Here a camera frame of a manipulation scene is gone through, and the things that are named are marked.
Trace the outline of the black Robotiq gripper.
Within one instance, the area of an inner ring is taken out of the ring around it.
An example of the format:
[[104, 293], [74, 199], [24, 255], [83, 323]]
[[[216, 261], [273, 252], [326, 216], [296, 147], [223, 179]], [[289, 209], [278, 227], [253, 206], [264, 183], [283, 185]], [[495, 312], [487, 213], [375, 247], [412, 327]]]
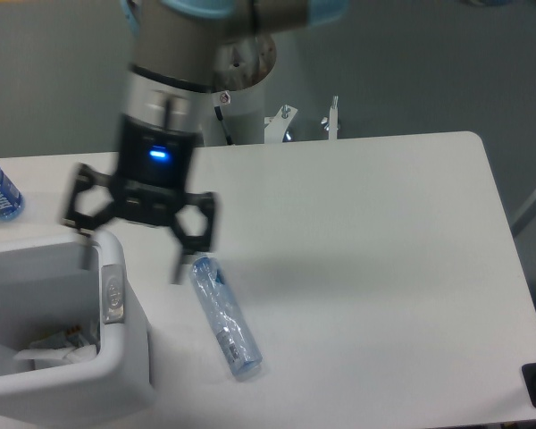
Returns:
[[61, 225], [93, 244], [113, 215], [151, 226], [171, 226], [180, 243], [172, 282], [184, 267], [213, 248], [217, 195], [187, 192], [187, 178], [199, 132], [167, 130], [128, 115], [121, 121], [119, 154], [112, 175], [78, 163], [63, 194]]

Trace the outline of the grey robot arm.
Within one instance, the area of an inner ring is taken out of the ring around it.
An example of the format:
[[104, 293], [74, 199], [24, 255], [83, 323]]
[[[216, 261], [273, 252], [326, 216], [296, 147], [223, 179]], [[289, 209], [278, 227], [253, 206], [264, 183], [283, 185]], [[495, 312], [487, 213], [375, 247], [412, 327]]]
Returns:
[[214, 92], [220, 48], [266, 33], [322, 25], [345, 1], [144, 1], [134, 6], [137, 35], [116, 132], [111, 173], [77, 168], [62, 224], [91, 250], [115, 220], [166, 228], [180, 243], [178, 265], [214, 245], [219, 196], [187, 188]]

